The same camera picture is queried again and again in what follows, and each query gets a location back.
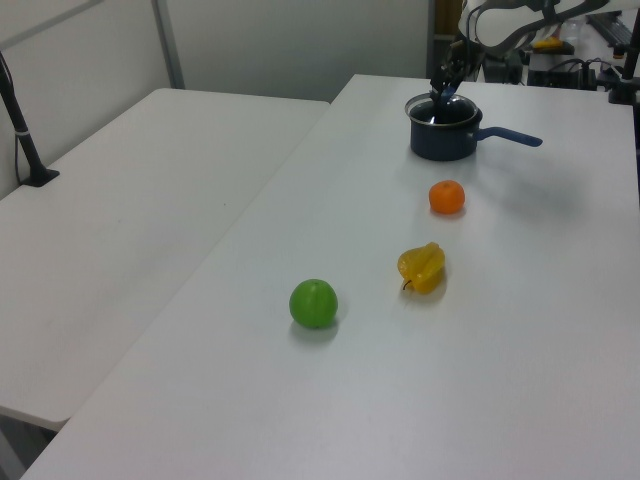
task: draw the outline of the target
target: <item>toy fruit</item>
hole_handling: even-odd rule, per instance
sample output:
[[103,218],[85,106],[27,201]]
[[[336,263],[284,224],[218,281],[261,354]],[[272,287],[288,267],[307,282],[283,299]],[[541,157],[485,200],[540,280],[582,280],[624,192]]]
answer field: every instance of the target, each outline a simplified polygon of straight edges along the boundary
[[413,288],[418,293],[432,292],[444,278],[444,251],[437,243],[408,250],[398,259],[398,271],[405,280],[403,290]]
[[436,183],[429,190],[429,203],[434,212],[451,215],[464,206],[464,188],[454,180]]
[[291,294],[289,311],[303,327],[327,328],[338,311],[338,297],[324,280],[305,280]]

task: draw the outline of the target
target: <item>black stand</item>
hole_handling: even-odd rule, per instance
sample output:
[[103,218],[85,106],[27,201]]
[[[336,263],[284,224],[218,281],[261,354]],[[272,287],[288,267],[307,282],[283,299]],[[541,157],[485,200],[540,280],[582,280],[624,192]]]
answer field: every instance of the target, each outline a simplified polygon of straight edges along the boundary
[[627,46],[627,59],[624,63],[622,78],[616,79],[609,92],[609,103],[635,105],[636,92],[640,90],[640,79],[633,78],[640,53],[640,10],[631,34],[631,43]]
[[16,131],[16,135],[18,135],[22,150],[27,157],[27,162],[29,162],[29,167],[31,167],[31,175],[22,184],[42,187],[60,175],[60,173],[55,170],[48,170],[40,161],[40,156],[29,133],[29,128],[22,116],[20,105],[18,105],[13,85],[9,79],[9,73],[5,71],[2,64],[0,64],[0,94],[2,94],[2,100],[4,100],[4,104],[7,107],[13,128]]

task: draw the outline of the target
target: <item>metal frame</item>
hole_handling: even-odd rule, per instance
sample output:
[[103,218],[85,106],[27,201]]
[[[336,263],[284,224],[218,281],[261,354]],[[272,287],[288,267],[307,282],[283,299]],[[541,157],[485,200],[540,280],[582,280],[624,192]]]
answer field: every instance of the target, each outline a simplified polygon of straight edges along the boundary
[[173,27],[171,26],[171,19],[169,18],[167,2],[166,0],[151,0],[151,6],[153,7],[153,15],[158,28],[158,36],[160,37],[160,45],[162,46],[164,62],[167,65],[171,88],[184,90],[184,77],[182,76],[182,67],[180,66],[178,48],[173,34]]

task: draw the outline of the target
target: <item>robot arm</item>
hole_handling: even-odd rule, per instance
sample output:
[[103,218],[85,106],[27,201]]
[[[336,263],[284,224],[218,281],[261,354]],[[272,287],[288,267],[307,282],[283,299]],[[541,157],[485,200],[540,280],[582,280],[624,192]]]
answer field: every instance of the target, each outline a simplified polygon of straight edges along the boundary
[[439,97],[480,68],[484,55],[506,53],[549,36],[579,15],[640,8],[640,0],[465,0],[456,41],[434,74]]

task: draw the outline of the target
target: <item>white table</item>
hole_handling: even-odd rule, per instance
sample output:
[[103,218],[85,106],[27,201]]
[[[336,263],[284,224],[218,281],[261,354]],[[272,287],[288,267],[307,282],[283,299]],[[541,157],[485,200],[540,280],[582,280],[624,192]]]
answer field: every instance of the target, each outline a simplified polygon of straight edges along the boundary
[[0,414],[59,429],[326,103],[159,90],[0,202]]
[[[545,143],[434,163],[403,110],[426,89],[355,77],[25,479],[634,478],[631,109],[464,84],[485,126]],[[427,207],[447,178],[459,218]],[[429,241],[447,282],[403,293],[397,257]],[[338,327],[292,323],[310,277]]]

